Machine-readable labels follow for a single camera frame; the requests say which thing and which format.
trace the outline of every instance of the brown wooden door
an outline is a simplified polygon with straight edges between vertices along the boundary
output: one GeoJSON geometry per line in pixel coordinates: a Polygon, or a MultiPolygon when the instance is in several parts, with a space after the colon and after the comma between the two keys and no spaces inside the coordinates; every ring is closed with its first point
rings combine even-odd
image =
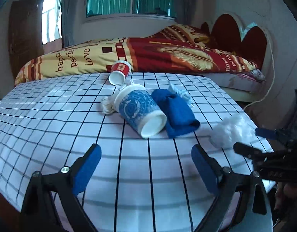
{"type": "Polygon", "coordinates": [[[11,5],[8,41],[14,78],[28,61],[43,55],[42,4],[36,0],[20,0],[11,5]]]}

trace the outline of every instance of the window sill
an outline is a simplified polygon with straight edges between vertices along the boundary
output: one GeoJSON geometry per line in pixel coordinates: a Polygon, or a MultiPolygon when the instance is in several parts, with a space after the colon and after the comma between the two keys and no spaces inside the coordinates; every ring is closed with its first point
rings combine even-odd
{"type": "Polygon", "coordinates": [[[130,18],[130,19],[131,18],[147,18],[147,19],[160,19],[160,20],[169,20],[169,21],[175,20],[175,18],[173,18],[173,17],[161,16],[161,15],[155,15],[155,14],[121,13],[121,14],[110,14],[110,15],[86,17],[83,19],[83,23],[96,21],[96,20],[109,19],[109,18],[130,18]]]}

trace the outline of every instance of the red headboard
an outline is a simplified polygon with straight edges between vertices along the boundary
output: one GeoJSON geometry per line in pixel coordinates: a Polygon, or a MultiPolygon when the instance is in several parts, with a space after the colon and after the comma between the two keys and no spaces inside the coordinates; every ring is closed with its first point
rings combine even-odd
{"type": "Polygon", "coordinates": [[[234,52],[235,55],[255,62],[259,69],[262,68],[267,38],[261,28],[252,27],[241,41],[236,20],[229,14],[223,14],[216,20],[211,33],[206,22],[202,24],[201,30],[215,40],[218,49],[234,52]]]}

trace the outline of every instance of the white cable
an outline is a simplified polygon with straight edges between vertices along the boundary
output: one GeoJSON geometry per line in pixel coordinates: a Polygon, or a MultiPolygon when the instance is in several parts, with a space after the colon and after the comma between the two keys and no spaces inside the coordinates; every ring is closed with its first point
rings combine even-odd
{"type": "Polygon", "coordinates": [[[252,103],[246,105],[246,106],[243,108],[244,111],[245,111],[245,109],[246,109],[247,107],[249,107],[249,106],[251,106],[251,105],[253,105],[253,104],[255,104],[255,103],[260,103],[260,102],[262,102],[262,101],[268,96],[269,92],[271,91],[271,89],[272,89],[272,87],[273,87],[274,80],[275,80],[274,57],[273,57],[273,51],[272,51],[271,43],[270,43],[270,41],[268,41],[268,42],[269,42],[270,51],[271,51],[271,56],[272,56],[272,69],[273,69],[273,79],[272,79],[272,84],[270,85],[269,90],[267,91],[266,95],[265,95],[261,100],[254,101],[254,102],[252,102],[252,103]]]}

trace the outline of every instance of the table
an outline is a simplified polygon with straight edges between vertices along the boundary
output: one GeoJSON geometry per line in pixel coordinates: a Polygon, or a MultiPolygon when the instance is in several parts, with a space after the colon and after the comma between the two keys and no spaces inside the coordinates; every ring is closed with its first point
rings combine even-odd
{"type": "MultiPolygon", "coordinates": [[[[230,148],[215,148],[211,128],[244,113],[211,79],[202,76],[134,72],[129,75],[149,93],[171,81],[192,95],[200,128],[168,139],[163,131],[142,139],[118,113],[104,115],[100,102],[116,89],[108,73],[56,77],[18,85],[0,103],[0,192],[19,211],[32,173],[56,173],[70,166],[93,143],[102,158],[86,191],[79,194],[99,231],[191,231],[213,201],[191,159],[200,144],[219,164],[250,174],[250,160],[230,148]]],[[[272,152],[268,141],[251,145],[272,152]]],[[[264,181],[266,189],[273,182],[264,181]]],[[[55,204],[64,226],[58,195],[55,204]]]]}

